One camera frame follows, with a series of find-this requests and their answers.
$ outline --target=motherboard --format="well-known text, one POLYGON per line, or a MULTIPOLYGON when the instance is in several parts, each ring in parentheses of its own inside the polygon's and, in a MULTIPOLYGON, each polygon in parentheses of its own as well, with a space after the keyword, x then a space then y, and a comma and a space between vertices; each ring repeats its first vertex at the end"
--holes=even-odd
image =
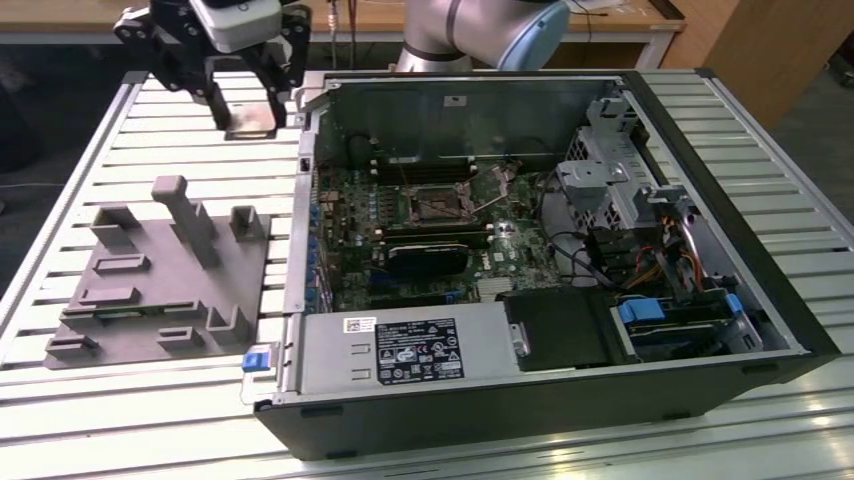
POLYGON ((561 283, 537 220, 539 172, 511 159, 320 169, 335 311, 494 301, 561 283))

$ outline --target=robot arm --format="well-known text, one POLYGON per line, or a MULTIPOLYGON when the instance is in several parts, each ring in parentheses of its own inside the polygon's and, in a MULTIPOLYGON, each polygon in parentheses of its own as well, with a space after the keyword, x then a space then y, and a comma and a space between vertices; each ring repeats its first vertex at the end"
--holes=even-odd
POLYGON ((267 90, 276 128, 286 125, 284 101, 291 88, 303 84, 311 10, 286 7, 296 0, 150 0, 150 7, 126 10, 114 32, 122 42, 150 61, 151 72, 174 92, 187 90, 207 105, 219 130, 227 130, 231 113, 214 81, 214 60, 243 59, 267 90), (163 34, 176 41, 168 46, 163 34), (287 65, 280 66, 270 40, 283 37, 291 45, 287 65))
POLYGON ((538 70, 566 32, 563 0, 410 0, 399 72, 538 70))

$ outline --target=barcode sticker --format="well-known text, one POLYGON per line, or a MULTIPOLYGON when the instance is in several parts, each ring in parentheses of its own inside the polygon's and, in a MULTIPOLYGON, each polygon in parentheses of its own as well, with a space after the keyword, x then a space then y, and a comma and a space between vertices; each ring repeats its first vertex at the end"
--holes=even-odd
POLYGON ((344 333, 366 333, 374 331, 376 317, 344 318, 344 333))

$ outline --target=power supply label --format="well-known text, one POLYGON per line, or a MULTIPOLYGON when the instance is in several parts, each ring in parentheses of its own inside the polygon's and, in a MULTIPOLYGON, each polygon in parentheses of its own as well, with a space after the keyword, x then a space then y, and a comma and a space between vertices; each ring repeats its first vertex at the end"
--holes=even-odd
POLYGON ((463 352, 452 318, 378 323, 376 371, 379 383, 434 382, 463 378, 463 352))

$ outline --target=slotted metal surface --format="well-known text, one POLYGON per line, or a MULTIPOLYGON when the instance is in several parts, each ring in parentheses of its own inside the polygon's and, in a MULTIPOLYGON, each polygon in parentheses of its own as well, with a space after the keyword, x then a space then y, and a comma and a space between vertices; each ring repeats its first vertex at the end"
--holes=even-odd
MULTIPOLYGON (((239 357, 45 370, 39 366, 44 345, 95 244, 87 225, 98 206, 130 202, 139 218, 166 218, 148 198, 148 182, 160 174, 180 173, 194 180, 188 194, 206 201, 211 215, 251 203, 275 216, 259 340, 280 333, 296 131, 280 132, 274 141, 224 142, 207 109, 150 81, 120 96, 103 142, 83 159, 91 168, 81 166, 79 188, 68 189, 67 213, 60 203, 56 229, 48 229, 52 235, 45 232, 33 246, 31 260, 43 257, 41 261, 32 269, 24 266, 16 279, 21 288, 9 291, 0 305, 0 313, 8 310, 0 340, 0 478, 685 479, 853 474, 850 227, 777 147, 749 132, 731 100, 713 85, 686 71, 655 72, 646 78, 846 353, 839 360, 786 385, 749 392, 701 418, 315 463, 290 457, 242 404, 239 357)), ((250 75, 220 79, 232 102, 264 99, 250 75)), ((655 148, 653 153, 663 157, 655 148)), ((678 181, 665 160, 662 170, 678 181)))

